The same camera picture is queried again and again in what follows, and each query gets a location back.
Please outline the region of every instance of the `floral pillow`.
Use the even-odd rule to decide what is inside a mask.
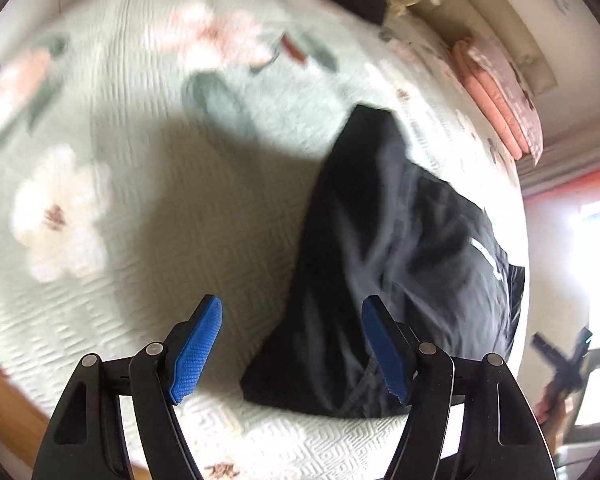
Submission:
[[[492,41],[480,34],[467,40],[467,54],[489,76],[513,113],[536,164],[542,155],[540,117],[515,67]]]

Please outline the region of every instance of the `white flower print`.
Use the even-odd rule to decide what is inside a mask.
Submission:
[[[181,65],[191,71],[232,64],[261,66],[273,56],[258,40],[261,31],[248,12],[216,15],[194,5],[175,10],[166,23],[150,27],[146,44],[159,52],[177,52]]]
[[[33,277],[49,283],[66,272],[88,280],[107,264],[107,250],[93,226],[109,208],[110,169],[95,164],[75,169],[66,144],[49,149],[33,177],[18,190],[11,216],[14,238],[29,248]]]
[[[51,54],[46,48],[27,50],[0,73],[0,128],[28,104],[46,78]]]

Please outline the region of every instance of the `bed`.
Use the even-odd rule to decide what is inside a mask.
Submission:
[[[238,381],[282,317],[312,186],[356,103],[392,110],[405,156],[528,266],[514,161],[440,41],[415,17],[378,27],[328,0],[84,0],[37,32],[0,74],[1,369],[50,414],[82,355],[132,355],[211,292],[222,332],[176,409],[198,464],[380,478],[405,417],[282,412],[244,402]],[[40,214],[66,235],[36,231]],[[123,418],[142,464],[129,402]]]

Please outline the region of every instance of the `floral bedspread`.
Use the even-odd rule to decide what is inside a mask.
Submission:
[[[178,407],[207,477],[380,478],[403,418],[253,406],[238,380],[282,317],[320,162],[358,102],[394,110],[405,156],[484,208],[526,265],[513,161],[422,27],[326,0],[86,0],[32,38],[0,74],[0,366],[14,383],[51,413],[83,354],[132,355],[213,293],[224,325]],[[526,308],[514,369],[525,323]]]

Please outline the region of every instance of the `blue rubber fingertip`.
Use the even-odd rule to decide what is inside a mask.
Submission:
[[[179,404],[196,389],[221,325],[222,303],[218,298],[213,298],[176,358],[173,384],[169,389],[174,404]]]
[[[369,299],[362,303],[362,328],[376,356],[389,393],[398,397],[401,404],[405,404],[410,397],[410,390],[406,383],[404,360]]]

